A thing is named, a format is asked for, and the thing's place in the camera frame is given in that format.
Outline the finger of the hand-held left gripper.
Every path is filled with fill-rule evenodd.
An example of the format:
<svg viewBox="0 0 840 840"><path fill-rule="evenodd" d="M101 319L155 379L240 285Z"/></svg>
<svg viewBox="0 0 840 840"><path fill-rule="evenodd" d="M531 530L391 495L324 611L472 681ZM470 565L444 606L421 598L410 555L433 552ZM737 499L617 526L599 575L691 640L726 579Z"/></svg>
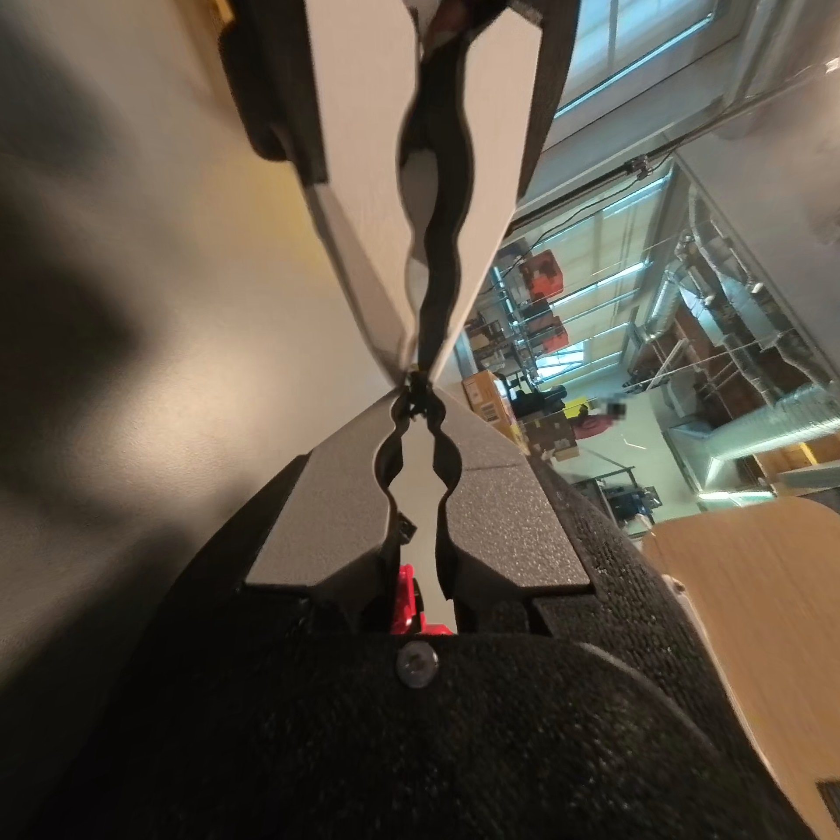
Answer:
<svg viewBox="0 0 840 840"><path fill-rule="evenodd" d="M437 172L423 237L420 372L439 377L515 209L543 32L517 9L438 9L423 36L422 125Z"/></svg>
<svg viewBox="0 0 840 840"><path fill-rule="evenodd" d="M417 341L406 291L413 227L398 166L417 93L416 30L404 2L305 8L326 165L308 204L366 346L402 384Z"/></svg>

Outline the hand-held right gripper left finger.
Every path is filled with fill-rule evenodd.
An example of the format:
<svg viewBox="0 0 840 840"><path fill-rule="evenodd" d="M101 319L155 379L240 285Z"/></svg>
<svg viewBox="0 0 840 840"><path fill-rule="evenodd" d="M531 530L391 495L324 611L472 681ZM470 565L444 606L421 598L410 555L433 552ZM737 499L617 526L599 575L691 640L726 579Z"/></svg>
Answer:
<svg viewBox="0 0 840 840"><path fill-rule="evenodd" d="M310 452L245 586L335 610L355 632L391 631L401 526L390 485L403 467L407 406L397 387Z"/></svg>

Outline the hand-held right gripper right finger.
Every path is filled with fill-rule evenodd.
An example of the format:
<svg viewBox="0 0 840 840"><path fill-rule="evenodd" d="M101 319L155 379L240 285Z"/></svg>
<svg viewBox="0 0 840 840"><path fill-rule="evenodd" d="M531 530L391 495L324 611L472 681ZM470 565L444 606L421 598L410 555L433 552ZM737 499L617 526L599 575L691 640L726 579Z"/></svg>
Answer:
<svg viewBox="0 0 840 840"><path fill-rule="evenodd" d="M525 613L535 599L590 593L578 552L529 459L451 395L430 388L438 582L460 634L485 632L493 614Z"/></svg>

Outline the red toy brick piece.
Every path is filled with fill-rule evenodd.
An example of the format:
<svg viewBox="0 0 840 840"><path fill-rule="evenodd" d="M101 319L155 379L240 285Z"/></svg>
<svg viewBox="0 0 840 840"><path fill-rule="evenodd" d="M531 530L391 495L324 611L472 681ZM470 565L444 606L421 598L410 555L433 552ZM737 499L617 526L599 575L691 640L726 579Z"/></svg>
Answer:
<svg viewBox="0 0 840 840"><path fill-rule="evenodd" d="M421 588L411 564L402 564L397 576L391 635L450 636L445 624L430 623L425 614Z"/></svg>

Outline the colourful toy set box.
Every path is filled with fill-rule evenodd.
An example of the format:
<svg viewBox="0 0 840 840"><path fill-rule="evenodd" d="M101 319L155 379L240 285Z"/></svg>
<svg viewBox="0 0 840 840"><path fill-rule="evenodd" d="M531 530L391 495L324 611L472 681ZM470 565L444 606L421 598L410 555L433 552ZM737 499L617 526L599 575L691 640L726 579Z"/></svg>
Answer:
<svg viewBox="0 0 840 840"><path fill-rule="evenodd" d="M528 455L528 440L501 379L491 371L480 371L467 376L461 384L472 412Z"/></svg>

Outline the metal storage shelf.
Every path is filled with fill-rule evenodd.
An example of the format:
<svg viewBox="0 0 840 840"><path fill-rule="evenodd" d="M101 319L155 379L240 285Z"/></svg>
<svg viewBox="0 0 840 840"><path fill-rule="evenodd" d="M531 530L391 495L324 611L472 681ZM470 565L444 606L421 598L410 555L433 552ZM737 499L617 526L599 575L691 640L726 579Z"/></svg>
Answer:
<svg viewBox="0 0 840 840"><path fill-rule="evenodd" d="M562 359L570 338L556 308L563 293L551 249L491 267L465 322L477 370L532 390L562 375L570 366Z"/></svg>

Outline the wooden book stand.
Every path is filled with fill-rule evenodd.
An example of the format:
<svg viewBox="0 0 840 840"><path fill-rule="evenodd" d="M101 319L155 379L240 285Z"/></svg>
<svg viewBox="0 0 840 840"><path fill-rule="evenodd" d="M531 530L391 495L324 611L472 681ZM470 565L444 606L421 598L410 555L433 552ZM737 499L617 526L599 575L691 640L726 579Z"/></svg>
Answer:
<svg viewBox="0 0 840 840"><path fill-rule="evenodd" d="M838 838L838 513L783 497L658 523L641 550L782 791L817 837Z"/></svg>

